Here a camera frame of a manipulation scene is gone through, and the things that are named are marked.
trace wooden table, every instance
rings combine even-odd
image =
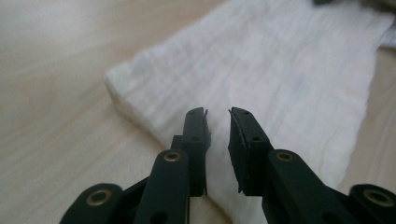
[[[220,2],[0,3],[1,223],[57,223],[87,187],[107,182],[126,189],[149,175],[146,167],[162,147],[115,111],[104,73]],[[396,191],[395,64],[394,51],[378,52],[344,192],[366,181]],[[231,221],[200,198],[192,200],[191,223]]]

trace white cloth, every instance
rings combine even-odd
[[[234,223],[265,223],[237,193],[227,150],[232,106],[255,115],[275,148],[297,152],[336,188],[365,115],[375,51],[393,17],[359,2],[234,0],[106,74],[116,107],[165,147],[187,111],[209,110],[209,196]]]

